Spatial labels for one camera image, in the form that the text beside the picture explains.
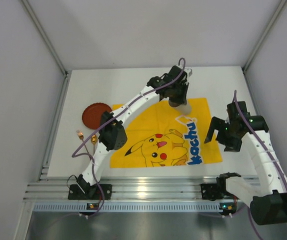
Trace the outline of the beige paper cup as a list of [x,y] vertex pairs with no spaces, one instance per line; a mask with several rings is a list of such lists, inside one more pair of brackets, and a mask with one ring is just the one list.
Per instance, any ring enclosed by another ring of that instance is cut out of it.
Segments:
[[180,104],[175,107],[175,110],[180,112],[182,115],[188,116],[192,112],[192,107],[188,100],[184,104]]

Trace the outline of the yellow pikachu cloth placemat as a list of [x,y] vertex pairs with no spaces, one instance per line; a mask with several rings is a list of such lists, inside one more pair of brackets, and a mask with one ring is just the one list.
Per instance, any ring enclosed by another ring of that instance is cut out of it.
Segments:
[[127,141],[110,159],[111,168],[194,166],[222,162],[215,140],[204,143],[211,122],[206,98],[191,98],[189,115],[160,101],[126,127]]

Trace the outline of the red round plate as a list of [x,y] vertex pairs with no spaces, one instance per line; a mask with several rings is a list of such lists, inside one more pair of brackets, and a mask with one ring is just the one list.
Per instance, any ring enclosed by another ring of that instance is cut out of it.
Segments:
[[89,105],[82,113],[81,120],[89,129],[97,129],[101,125],[101,116],[104,112],[111,112],[112,108],[102,102]]

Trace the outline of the gold spoon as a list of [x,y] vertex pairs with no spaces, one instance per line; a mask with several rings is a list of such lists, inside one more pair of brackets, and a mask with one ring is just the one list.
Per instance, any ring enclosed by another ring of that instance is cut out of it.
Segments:
[[97,146],[97,142],[98,142],[98,137],[97,137],[97,135],[96,135],[96,134],[92,135],[90,141],[91,141],[92,146],[93,146],[93,153],[95,153],[95,151],[96,151],[96,146]]

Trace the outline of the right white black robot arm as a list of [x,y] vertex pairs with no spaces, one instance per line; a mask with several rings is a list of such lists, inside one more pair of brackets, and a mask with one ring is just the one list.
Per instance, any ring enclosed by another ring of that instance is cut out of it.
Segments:
[[235,196],[244,202],[258,225],[287,223],[287,177],[273,149],[269,127],[261,115],[251,115],[245,101],[227,105],[228,119],[212,117],[204,142],[209,143],[215,131],[216,141],[224,151],[237,153],[245,149],[259,179],[254,187],[235,172],[222,173],[216,178],[217,196]]

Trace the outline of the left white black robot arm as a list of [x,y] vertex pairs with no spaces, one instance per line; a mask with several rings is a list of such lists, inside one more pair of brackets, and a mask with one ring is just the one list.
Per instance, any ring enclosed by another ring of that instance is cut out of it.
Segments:
[[112,112],[102,114],[100,126],[94,131],[99,134],[96,152],[94,155],[88,154],[90,163],[76,180],[78,188],[84,194],[94,194],[99,186],[104,164],[127,142],[126,127],[147,108],[168,99],[169,105],[181,114],[190,114],[187,92],[191,75],[192,69],[180,64],[174,65],[168,73],[152,77],[129,102]]

